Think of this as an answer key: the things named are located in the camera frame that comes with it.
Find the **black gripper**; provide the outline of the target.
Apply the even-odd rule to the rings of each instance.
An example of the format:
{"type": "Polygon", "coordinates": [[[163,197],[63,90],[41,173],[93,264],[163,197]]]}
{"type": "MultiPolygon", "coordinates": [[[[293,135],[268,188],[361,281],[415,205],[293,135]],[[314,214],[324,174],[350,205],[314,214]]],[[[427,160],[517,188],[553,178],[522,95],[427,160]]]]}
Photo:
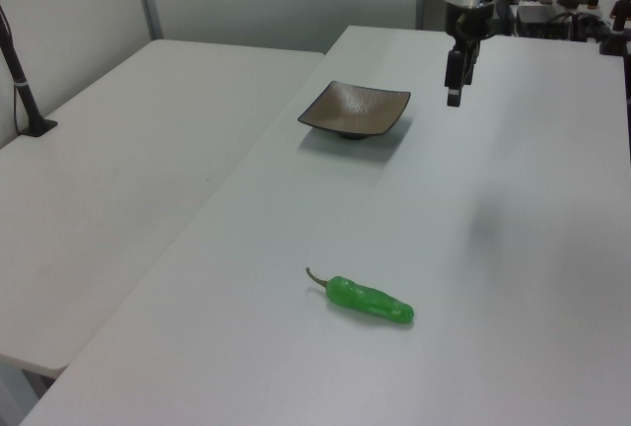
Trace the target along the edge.
{"type": "Polygon", "coordinates": [[[455,41],[454,49],[448,53],[445,76],[449,107],[460,105],[463,83],[472,84],[480,42],[494,34],[493,17],[493,4],[474,8],[460,7],[451,3],[446,6],[445,30],[455,41]],[[462,52],[465,51],[464,69],[462,52]]]}

